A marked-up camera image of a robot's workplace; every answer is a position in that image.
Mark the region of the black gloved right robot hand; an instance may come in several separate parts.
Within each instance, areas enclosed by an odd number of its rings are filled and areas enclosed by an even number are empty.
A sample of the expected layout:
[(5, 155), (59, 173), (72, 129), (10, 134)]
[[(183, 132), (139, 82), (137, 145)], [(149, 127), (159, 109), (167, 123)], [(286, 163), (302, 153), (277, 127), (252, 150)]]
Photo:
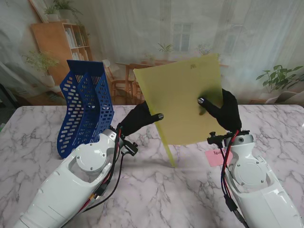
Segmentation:
[(230, 132), (240, 131), (242, 122), (239, 116), (238, 103), (235, 96), (229, 91), (222, 89), (223, 105), (218, 108), (204, 97), (197, 99), (198, 104), (203, 107), (219, 125)]

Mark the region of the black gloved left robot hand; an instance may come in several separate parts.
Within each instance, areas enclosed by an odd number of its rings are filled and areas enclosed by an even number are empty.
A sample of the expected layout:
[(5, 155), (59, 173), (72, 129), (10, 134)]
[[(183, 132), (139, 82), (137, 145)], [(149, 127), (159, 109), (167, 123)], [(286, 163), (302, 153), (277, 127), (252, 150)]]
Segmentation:
[(151, 115), (149, 107), (144, 101), (132, 109), (128, 115), (118, 124), (117, 128), (121, 130), (121, 134), (129, 136), (144, 126), (153, 124), (164, 118), (164, 114), (158, 113)]

